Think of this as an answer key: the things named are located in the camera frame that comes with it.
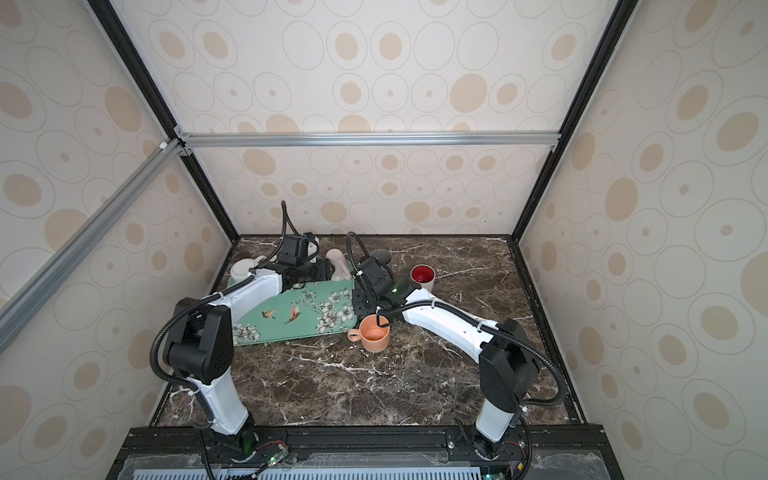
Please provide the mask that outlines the large grey mug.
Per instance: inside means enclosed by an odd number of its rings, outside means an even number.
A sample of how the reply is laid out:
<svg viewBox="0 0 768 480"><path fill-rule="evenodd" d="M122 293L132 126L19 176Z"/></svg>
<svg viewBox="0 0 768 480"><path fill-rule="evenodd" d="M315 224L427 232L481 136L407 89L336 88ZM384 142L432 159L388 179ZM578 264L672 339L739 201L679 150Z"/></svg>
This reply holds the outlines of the large grey mug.
<svg viewBox="0 0 768 480"><path fill-rule="evenodd" d="M381 265L389 265L392 262L392 253L386 249L373 250L370 256Z"/></svg>

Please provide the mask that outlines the red mug black handle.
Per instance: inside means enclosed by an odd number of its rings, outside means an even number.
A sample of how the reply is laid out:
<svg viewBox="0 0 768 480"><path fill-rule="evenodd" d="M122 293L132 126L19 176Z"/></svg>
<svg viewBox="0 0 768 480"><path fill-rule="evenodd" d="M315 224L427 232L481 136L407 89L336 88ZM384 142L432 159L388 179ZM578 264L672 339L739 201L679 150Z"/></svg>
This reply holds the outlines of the red mug black handle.
<svg viewBox="0 0 768 480"><path fill-rule="evenodd" d="M431 292L436 280L436 271L428 265L416 265L410 271L410 278L423 289Z"/></svg>

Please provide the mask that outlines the cream and peach mug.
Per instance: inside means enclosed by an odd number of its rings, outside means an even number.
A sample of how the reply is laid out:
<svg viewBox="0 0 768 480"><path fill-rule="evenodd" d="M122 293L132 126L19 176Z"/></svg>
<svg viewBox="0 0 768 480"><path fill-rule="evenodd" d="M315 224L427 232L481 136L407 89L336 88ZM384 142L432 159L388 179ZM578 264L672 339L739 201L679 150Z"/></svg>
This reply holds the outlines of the cream and peach mug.
<svg viewBox="0 0 768 480"><path fill-rule="evenodd" d="M368 315L360 322L357 328L350 329L347 332L347 338L351 342L359 342L368 352L382 352L388 347L390 342L389 321L382 315Z"/></svg>

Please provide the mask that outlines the pink mug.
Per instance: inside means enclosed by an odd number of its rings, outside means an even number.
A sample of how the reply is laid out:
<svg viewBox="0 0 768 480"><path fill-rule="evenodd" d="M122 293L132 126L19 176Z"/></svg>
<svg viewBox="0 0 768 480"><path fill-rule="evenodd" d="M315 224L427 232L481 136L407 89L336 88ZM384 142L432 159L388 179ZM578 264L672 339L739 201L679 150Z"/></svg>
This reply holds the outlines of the pink mug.
<svg viewBox="0 0 768 480"><path fill-rule="evenodd" d="M339 249L330 249L325 254L325 259L332 265L332 281L346 281L352 279L345 254Z"/></svg>

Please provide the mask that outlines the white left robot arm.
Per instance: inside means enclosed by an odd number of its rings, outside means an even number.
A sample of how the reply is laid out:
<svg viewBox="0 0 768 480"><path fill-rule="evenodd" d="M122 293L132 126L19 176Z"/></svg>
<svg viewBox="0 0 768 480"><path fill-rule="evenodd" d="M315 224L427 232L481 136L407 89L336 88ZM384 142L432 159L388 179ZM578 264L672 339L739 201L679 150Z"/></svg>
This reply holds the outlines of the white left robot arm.
<svg viewBox="0 0 768 480"><path fill-rule="evenodd" d="M259 262L233 267L242 278L203 299L177 303L150 347L149 364L165 382L187 388L201 404L209 427L236 437L253 423L231 378L233 327L261 303L303 282L324 280L330 268L317 258L314 234L284 235Z"/></svg>

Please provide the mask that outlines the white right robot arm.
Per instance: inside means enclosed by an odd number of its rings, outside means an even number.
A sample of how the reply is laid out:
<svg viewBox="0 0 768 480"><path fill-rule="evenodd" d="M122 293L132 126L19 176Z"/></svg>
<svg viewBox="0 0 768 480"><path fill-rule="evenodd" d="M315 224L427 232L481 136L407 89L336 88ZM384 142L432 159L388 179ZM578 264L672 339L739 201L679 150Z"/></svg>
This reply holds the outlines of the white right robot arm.
<svg viewBox="0 0 768 480"><path fill-rule="evenodd" d="M373 256L353 261L351 273L362 292L364 312L376 327L401 318L450 342L477 363L484 401L475 420L475 441L496 445L525 407L565 401L564 375L532 346L519 322L484 319L408 278L396 281L388 265Z"/></svg>

